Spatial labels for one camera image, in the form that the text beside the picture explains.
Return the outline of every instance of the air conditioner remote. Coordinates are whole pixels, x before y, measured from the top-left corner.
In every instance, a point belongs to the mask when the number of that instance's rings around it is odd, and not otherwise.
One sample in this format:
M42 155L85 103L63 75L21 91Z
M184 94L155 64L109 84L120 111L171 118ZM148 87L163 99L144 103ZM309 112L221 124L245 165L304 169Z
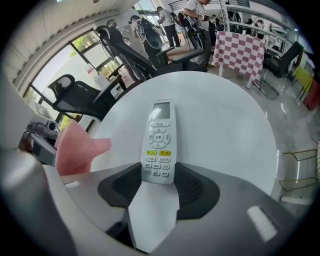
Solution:
M176 109L172 99L152 104L141 153L142 181L172 184L177 162Z

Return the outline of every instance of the pink cloth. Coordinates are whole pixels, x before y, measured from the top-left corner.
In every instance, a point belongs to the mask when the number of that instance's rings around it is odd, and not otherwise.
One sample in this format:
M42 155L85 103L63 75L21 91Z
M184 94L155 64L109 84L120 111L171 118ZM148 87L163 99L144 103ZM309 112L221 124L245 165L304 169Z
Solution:
M60 176L89 173L92 160L111 148L110 138L91 138L76 121L64 128L54 145Z
M252 36L218 31L212 64L223 65L252 78L259 84L265 55L265 43Z

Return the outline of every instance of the remote button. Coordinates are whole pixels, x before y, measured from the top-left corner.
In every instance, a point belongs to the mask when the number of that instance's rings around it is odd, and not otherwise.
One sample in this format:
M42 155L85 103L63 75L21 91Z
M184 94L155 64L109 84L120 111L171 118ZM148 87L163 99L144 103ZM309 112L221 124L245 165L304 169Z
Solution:
M170 135L169 135L168 132L166 132L166 133L164 134L164 143L165 143L165 144L169 144L169 141L170 141Z
M162 172L161 172L161 176L168 177L168 176L169 176L169 172L167 172L167 171L162 171Z
M169 121L156 121L151 123L151 127L168 127L170 126Z
M170 168L170 165L169 164L163 164L161 167L164 170L168 170Z
M165 136L163 134L161 134L161 133L156 133L154 135L154 141L155 142L162 142L164 140L164 138L165 138Z
M148 156L155 156L157 154L157 151L156 150L147 150L145 152L145 154Z
M170 156L171 151L165 151L165 150L160 150L159 151L159 156Z
M153 167L154 169L160 169L160 164L158 164L158 163L153 163L153 164L152 164L152 167Z
M145 175L151 175L151 170L143 170Z
M161 163L169 163L170 162L170 158L169 157L160 157L159 158L159 162L161 162Z
M163 142L154 142L151 144L151 147L153 147L154 149L162 149L164 148L166 145Z
M150 144L151 144L152 142L154 142L153 136L154 136L154 133L150 132L150 133L149 133L149 137L148 137Z
M153 129L153 132L154 132L155 134L157 134L157 133L164 133L165 131L166 131L166 129L163 129L163 128Z
M156 157L155 156L147 156L145 160L148 161L148 162L155 162L156 161Z
M154 175L154 176L160 176L160 171L158 171L158 170L153 170L153 171L152 171L152 175Z

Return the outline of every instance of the white tile floor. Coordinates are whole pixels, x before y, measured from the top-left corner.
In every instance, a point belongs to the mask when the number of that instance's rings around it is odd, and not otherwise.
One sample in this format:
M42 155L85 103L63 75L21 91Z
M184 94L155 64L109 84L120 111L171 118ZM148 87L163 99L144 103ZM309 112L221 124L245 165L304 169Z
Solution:
M209 73L218 75L219 67L210 68ZM128 75L126 69L121 72L125 85L130 86L133 81ZM279 79L271 72L267 74L267 80L280 93L280 96L275 100L267 99L254 85L250 89L246 88L248 77L239 74L232 69L224 68L222 77L234 82L251 95L255 101L263 109L267 116L275 137L278 154L278 168L274 173L275 182L271 196L279 201L281 196L290 196L297 198L313 198L318 191L317 185L312 185L306 188L296 189L290 192L282 190L279 180L288 179L303 179L314 177L316 173L315 158L297 162L291 155L283 155L284 152L303 151L315 149L320 140L320 112L319 108L314 111L309 111L296 96L300 91L300 85L295 83L291 86L291 81ZM314 154L305 153L300 158L306 158ZM286 182L286 189L296 188L305 183ZM294 216L301 217L307 210L308 206L292 203L281 202Z

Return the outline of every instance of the checkered cloth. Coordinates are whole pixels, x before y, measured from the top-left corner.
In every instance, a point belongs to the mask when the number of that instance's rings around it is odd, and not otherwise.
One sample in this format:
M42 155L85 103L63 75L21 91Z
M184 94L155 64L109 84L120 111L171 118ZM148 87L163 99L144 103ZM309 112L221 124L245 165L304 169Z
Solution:
M259 84L264 62L265 43L252 36L218 31L212 64L231 68Z

